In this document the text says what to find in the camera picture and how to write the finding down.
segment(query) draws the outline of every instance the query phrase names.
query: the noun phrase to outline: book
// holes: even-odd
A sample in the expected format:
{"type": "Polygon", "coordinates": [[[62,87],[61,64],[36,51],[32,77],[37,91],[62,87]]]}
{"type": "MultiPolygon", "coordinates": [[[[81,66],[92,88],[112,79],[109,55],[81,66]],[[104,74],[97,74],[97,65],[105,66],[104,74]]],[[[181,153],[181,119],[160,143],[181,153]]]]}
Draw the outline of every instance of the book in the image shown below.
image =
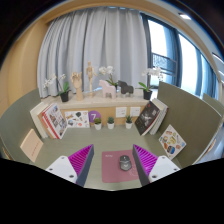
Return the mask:
{"type": "Polygon", "coordinates": [[[149,101],[135,121],[135,126],[140,135],[144,136],[152,128],[159,113],[160,109],[152,101],[149,101]]]}
{"type": "Polygon", "coordinates": [[[46,120],[44,119],[43,115],[42,115],[42,112],[41,111],[39,114],[37,114],[37,117],[39,118],[43,128],[45,129],[45,131],[47,132],[48,136],[51,138],[51,139],[54,139],[56,138],[54,133],[52,132],[52,130],[50,129],[49,125],[47,124],[46,120]]]}
{"type": "Polygon", "coordinates": [[[34,129],[31,129],[24,138],[20,148],[32,162],[35,162],[42,146],[43,142],[34,129]]]}
{"type": "Polygon", "coordinates": [[[65,118],[68,128],[89,128],[88,111],[66,111],[65,118]]]}
{"type": "Polygon", "coordinates": [[[165,132],[159,138],[159,141],[170,160],[172,160],[186,146],[186,142],[172,125],[167,127],[165,132]]]}
{"type": "Polygon", "coordinates": [[[68,128],[68,125],[57,103],[51,104],[49,108],[42,112],[42,115],[44,116],[47,124],[51,128],[56,138],[62,139],[68,128]]]}
{"type": "Polygon", "coordinates": [[[159,99],[156,99],[156,98],[154,98],[154,99],[152,100],[152,102],[153,102],[157,107],[159,107],[160,110],[162,110],[162,113],[159,114],[159,117],[158,117],[156,123],[153,125],[152,129],[150,130],[150,134],[151,134],[151,135],[154,135],[154,134],[158,131],[158,129],[159,129],[159,127],[160,127],[160,125],[161,125],[163,119],[165,118],[165,116],[166,116],[166,114],[167,114],[168,106],[167,106],[166,104],[164,104],[162,101],[160,101],[159,99]]]}
{"type": "Polygon", "coordinates": [[[44,103],[44,102],[41,102],[39,103],[37,106],[35,106],[31,111],[30,111],[30,114],[31,114],[31,117],[33,119],[33,122],[38,130],[38,132],[40,133],[41,137],[42,138],[47,138],[48,137],[48,134],[45,130],[45,128],[43,127],[40,119],[38,118],[38,114],[43,110],[45,109],[46,107],[48,106],[48,104],[44,103]]]}

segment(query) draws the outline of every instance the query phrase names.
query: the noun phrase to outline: figurine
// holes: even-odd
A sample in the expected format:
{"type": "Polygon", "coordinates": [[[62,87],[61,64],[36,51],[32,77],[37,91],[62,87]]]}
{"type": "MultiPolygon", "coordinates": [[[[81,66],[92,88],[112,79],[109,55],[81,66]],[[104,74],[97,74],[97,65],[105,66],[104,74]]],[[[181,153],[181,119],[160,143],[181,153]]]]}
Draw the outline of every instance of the figurine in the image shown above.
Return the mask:
{"type": "Polygon", "coordinates": [[[79,74],[77,72],[73,72],[71,75],[71,81],[73,83],[73,86],[76,89],[76,97],[78,101],[83,100],[83,94],[82,94],[82,72],[79,74]]]}
{"type": "Polygon", "coordinates": [[[118,86],[121,87],[121,94],[125,95],[126,93],[133,94],[134,88],[133,86],[128,86],[126,82],[118,80],[118,86]]]}
{"type": "Polygon", "coordinates": [[[92,80],[93,80],[93,74],[95,76],[97,76],[97,74],[94,72],[94,69],[93,67],[91,66],[91,62],[88,61],[88,67],[86,68],[86,73],[88,74],[88,78],[89,78],[89,95],[93,95],[93,92],[92,92],[92,80]]]}
{"type": "Polygon", "coordinates": [[[103,97],[106,97],[106,93],[111,93],[112,99],[116,98],[115,86],[110,86],[107,81],[100,80],[99,86],[102,86],[103,97]]]}

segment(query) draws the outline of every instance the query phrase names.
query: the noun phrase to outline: pink mat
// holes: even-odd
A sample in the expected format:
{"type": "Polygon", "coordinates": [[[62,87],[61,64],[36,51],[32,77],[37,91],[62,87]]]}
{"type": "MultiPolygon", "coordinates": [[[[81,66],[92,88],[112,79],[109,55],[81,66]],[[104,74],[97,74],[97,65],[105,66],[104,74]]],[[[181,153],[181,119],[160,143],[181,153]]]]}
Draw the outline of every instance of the pink mat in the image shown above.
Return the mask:
{"type": "Polygon", "coordinates": [[[102,152],[102,181],[104,183],[117,183],[139,179],[132,150],[102,152]],[[120,156],[129,156],[132,168],[128,171],[120,169],[120,156]]]}

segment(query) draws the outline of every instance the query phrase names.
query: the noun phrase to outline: vase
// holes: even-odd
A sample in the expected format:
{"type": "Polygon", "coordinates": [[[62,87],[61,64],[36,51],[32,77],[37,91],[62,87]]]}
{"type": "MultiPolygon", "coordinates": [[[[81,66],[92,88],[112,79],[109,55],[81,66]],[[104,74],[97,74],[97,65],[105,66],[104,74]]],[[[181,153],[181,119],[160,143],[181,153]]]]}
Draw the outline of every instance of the vase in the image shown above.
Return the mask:
{"type": "Polygon", "coordinates": [[[68,101],[68,92],[62,93],[60,95],[60,97],[61,97],[62,102],[67,102],[68,101]]]}
{"type": "Polygon", "coordinates": [[[114,128],[114,123],[113,124],[107,123],[107,127],[108,127],[108,129],[113,129],[114,128]]]}
{"type": "Polygon", "coordinates": [[[143,98],[144,98],[145,100],[150,100],[150,99],[151,99],[151,96],[152,96],[152,91],[151,91],[151,90],[149,90],[149,92],[147,92],[147,91],[145,91],[145,90],[143,89],[143,98]]]}
{"type": "Polygon", "coordinates": [[[94,124],[94,126],[95,126],[96,130],[100,130],[100,129],[101,129],[101,126],[102,126],[102,124],[101,124],[101,123],[100,123],[100,124],[94,124]]]}
{"type": "Polygon", "coordinates": [[[126,128],[127,128],[127,129],[130,129],[131,126],[132,126],[132,123],[127,123],[127,122],[126,122],[125,125],[126,125],[126,128]]]}

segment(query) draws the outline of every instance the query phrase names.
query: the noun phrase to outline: toy animal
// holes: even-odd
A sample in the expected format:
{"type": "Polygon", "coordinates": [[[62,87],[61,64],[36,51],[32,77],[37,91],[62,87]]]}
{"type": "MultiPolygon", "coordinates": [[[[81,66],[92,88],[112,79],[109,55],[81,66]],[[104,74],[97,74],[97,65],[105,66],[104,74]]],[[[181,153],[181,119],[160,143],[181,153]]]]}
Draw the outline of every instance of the toy animal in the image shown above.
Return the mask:
{"type": "Polygon", "coordinates": [[[117,85],[121,87],[121,94],[126,94],[126,93],[133,94],[134,93],[133,86],[128,86],[126,82],[118,80],[117,85]]]}
{"type": "Polygon", "coordinates": [[[99,86],[102,86],[103,97],[106,97],[106,93],[111,93],[112,99],[116,98],[115,86],[110,86],[107,81],[100,80],[99,86]]]}

